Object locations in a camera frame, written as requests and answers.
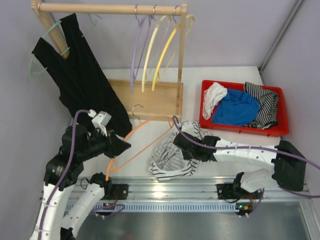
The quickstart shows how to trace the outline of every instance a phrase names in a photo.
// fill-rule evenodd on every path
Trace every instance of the wall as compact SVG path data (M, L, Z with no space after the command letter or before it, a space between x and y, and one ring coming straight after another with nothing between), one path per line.
M307 0L264 71L267 85L281 87L290 123L291 141L318 164L320 142L320 1ZM310 192L320 194L320 174L308 167ZM320 201L315 200L320 214Z
M195 16L193 29L185 42L185 67L259 66L296 0L188 0L188 14ZM91 0L48 0L51 3L92 3ZM183 0L95 0L98 4L180 5ZM67 14L55 13L58 20ZM103 69L130 68L138 22L134 15L103 15L97 27L86 35ZM78 17L83 32L90 29L87 16ZM141 39L147 28L143 29ZM161 46L161 37L154 52ZM167 64L178 46L169 48ZM178 66L178 56L172 62Z
M70 115L48 75L28 80L31 51L44 32L30 1L1 1L0 32L0 238L26 240L46 163L57 153Z

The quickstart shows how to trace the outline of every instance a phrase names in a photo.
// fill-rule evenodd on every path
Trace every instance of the metal hook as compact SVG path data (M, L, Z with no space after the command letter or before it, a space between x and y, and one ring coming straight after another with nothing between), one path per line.
M44 18L47 18L48 16L44 16L44 15L42 15L42 13L41 13L41 11L40 11L40 6L41 6L41 4L43 4L43 2L41 2L39 5L38 5L38 13L42 16L42 17L44 17Z
M152 10L152 19L153 19L153 20L155 20L155 21L157 21L157 20L155 19L155 10L156 10L156 6L158 6L158 5L157 5L157 4L156 4L156 5L154 5L153 10Z
M140 24L140 20L139 20L138 17L137 17L137 6L138 6L138 5L139 5L139 4L135 5L134 13L135 13L135 18L138 20L138 24Z
M179 7L179 5L175 6L175 8L173 10L173 21L175 22L175 24L177 24L177 21L175 20L175 13L176 13L177 7Z
M133 108L132 108L132 116L138 118L138 119L139 119L139 122L141 123L140 117L138 117L138 116L136 116L136 115L134 114L134 111L135 111L135 107L136 107L136 106L140 106L140 107L142 107L142 108L144 108L144 106L142 106L141 104L136 104L136 105L134 105Z

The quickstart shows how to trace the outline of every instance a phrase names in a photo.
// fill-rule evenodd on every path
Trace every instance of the wooden base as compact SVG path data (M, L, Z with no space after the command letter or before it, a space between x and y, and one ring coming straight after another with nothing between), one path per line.
M144 107L136 106L134 115L139 116L141 120L160 115L176 115L181 120L183 83L181 83L179 101L177 102L177 82L158 82L154 91L152 91L152 82L147 82L144 85L144 92L141 92L141 81L135 81L133 92L131 92L129 80L109 79L108 81L127 110L129 118L137 119L132 115L132 108L140 104Z

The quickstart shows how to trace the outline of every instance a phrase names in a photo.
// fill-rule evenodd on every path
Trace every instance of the red plastic tray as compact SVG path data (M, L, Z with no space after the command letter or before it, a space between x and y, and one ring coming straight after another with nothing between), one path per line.
M270 129L257 129L257 128L245 127L245 126L232 126L232 125L212 123L211 120L214 116L214 113L216 112L217 106L215 106L215 108L213 109L213 113L211 114L211 117L208 120L205 120L202 117L204 91L207 90L214 82L221 84L227 89L235 89L240 91L244 90L243 83L203 80L202 89L201 89L201 103L200 103L200 116L199 116L199 123L201 128L237 132L239 134L245 133L245 134L264 135L267 137L279 137L281 135L287 135L289 133L289 124L288 124L284 95L282 93L281 88L275 87L275 86L261 86L261 87L264 89L272 90L279 95L279 102L277 104L278 111L276 116L278 121L277 126L273 126Z

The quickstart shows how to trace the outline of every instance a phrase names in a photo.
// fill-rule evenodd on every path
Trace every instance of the striped fabric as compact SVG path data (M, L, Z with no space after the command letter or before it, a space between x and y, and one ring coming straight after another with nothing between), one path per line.
M200 130L199 122L193 124L194 136L202 139L212 134L209 131ZM157 147L151 155L151 167L149 170L159 180L165 181L182 176L192 176L197 169L199 160L184 160L180 148L173 144L178 132L172 133Z
M244 84L244 91L254 97L260 104L256 118L245 126L256 129L269 129L277 125L278 94L250 82Z

